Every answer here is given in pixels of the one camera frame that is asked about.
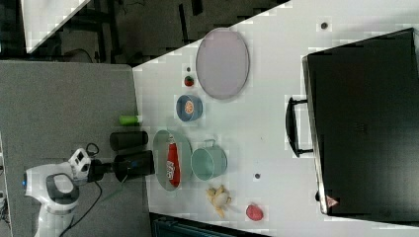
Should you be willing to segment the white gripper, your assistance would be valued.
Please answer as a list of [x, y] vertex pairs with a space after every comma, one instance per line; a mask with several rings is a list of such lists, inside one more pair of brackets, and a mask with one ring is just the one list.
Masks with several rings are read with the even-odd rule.
[[91, 159], [83, 148], [77, 149], [68, 160], [72, 172], [73, 183], [83, 186], [88, 183]]

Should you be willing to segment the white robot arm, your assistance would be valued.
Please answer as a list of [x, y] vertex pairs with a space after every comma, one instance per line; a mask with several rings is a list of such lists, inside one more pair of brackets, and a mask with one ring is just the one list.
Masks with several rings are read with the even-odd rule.
[[88, 183], [91, 158], [83, 148], [59, 164], [46, 164], [24, 173], [25, 196], [41, 204], [34, 237], [59, 237], [71, 224], [79, 187]]

